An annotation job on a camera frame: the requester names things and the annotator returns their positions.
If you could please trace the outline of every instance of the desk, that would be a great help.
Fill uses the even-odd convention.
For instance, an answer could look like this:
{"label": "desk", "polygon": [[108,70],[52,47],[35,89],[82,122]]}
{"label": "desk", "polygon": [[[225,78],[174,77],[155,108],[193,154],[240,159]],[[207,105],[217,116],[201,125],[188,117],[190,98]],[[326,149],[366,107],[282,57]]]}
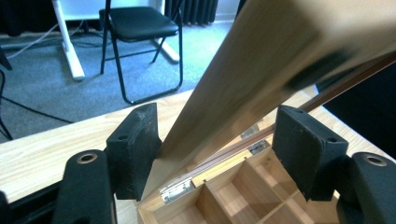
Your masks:
{"label": "desk", "polygon": [[[156,101],[159,135],[162,140],[170,131],[190,94],[191,92],[187,91]],[[309,97],[300,91],[291,97],[286,105],[298,106],[308,99]],[[106,139],[132,109],[133,107],[122,109],[1,144],[0,190],[6,193],[9,202],[14,202],[61,180],[66,161],[86,149],[104,149]],[[275,114],[275,111],[270,113],[262,123],[269,125],[274,122]],[[311,115],[349,142],[348,155],[363,150],[385,155],[322,107],[311,112]],[[137,223],[136,209],[131,201],[117,201],[117,210],[119,223]]]}
{"label": "desk", "polygon": [[[155,7],[163,12],[163,0],[156,1],[153,4],[150,0],[134,0],[134,1],[114,1],[113,7],[130,7],[130,6],[150,6]],[[100,1],[78,1],[78,0],[52,0],[53,8],[55,10],[56,19],[61,29],[64,54],[66,56],[69,68],[71,70],[73,79],[79,81],[84,79],[84,71],[82,70],[81,63],[70,41],[69,34],[67,33],[66,21],[83,21],[83,20],[98,20],[99,10],[105,7],[105,0]],[[169,45],[163,44],[163,51],[171,58],[172,61],[178,62],[179,56],[175,53]]]}

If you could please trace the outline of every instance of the metal hinge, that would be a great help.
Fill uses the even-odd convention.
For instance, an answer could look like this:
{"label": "metal hinge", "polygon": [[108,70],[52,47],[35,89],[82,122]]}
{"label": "metal hinge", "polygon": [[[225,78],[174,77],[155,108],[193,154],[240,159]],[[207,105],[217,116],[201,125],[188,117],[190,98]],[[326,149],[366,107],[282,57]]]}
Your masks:
{"label": "metal hinge", "polygon": [[161,190],[161,196],[165,204],[171,203],[195,189],[194,185],[191,183],[191,179],[192,177],[187,178],[180,183]]}

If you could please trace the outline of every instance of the table surface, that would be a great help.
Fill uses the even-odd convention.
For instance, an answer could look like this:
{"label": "table surface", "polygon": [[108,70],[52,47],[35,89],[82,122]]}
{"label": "table surface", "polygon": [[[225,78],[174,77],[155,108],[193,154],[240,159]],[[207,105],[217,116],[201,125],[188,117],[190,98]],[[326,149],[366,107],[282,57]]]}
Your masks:
{"label": "table surface", "polygon": [[[159,135],[163,140],[176,121],[191,91],[157,100]],[[309,97],[298,92],[286,105],[299,106]],[[134,107],[129,107],[93,119],[34,134],[0,145],[0,190],[14,202],[28,194],[62,179],[64,165],[76,153],[87,149],[104,149],[106,139]],[[335,116],[320,107],[310,113],[349,142],[348,155],[369,151],[387,156],[381,150],[348,128]],[[262,122],[275,121],[273,111]],[[137,223],[134,203],[117,201],[119,223]]]}

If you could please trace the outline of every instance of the gray carpet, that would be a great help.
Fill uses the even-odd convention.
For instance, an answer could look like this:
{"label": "gray carpet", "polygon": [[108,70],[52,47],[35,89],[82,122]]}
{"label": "gray carpet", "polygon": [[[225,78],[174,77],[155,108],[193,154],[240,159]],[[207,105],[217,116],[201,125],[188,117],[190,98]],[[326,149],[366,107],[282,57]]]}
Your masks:
{"label": "gray carpet", "polygon": [[[183,29],[184,81],[178,92],[192,90],[219,45],[231,28],[230,22],[213,23],[208,26],[185,26]],[[0,68],[6,73],[3,95],[33,109],[71,121],[81,121],[112,111],[120,110],[126,104],[120,94],[115,61],[106,62],[105,73],[99,75],[102,37],[97,34],[72,35],[78,58],[85,72],[85,79],[72,79],[66,58],[60,45],[59,33],[49,38],[55,39],[42,45],[45,47],[28,49],[10,59],[12,71]],[[1,46],[30,42],[37,36],[0,38]],[[169,45],[178,50],[177,37],[169,38]],[[120,44],[120,51],[139,51],[152,48],[150,42]],[[15,52],[4,48],[6,55]],[[112,55],[111,46],[107,55]],[[170,63],[163,55],[157,62],[150,61],[154,53],[136,55],[121,60],[127,92],[131,99],[138,99],[176,86],[178,64]],[[2,100],[1,116],[14,138],[44,132],[66,125],[32,113],[24,108]],[[0,143],[7,139],[1,135]]]}

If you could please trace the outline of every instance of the chair seat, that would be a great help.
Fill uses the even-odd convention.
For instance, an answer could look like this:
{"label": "chair seat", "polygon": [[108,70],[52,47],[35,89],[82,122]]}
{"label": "chair seat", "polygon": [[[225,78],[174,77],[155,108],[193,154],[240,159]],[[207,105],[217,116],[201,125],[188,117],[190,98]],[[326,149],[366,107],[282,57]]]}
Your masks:
{"label": "chair seat", "polygon": [[[101,19],[105,10],[99,11]],[[152,7],[111,8],[110,17],[117,39],[136,41],[177,35],[177,25]]]}

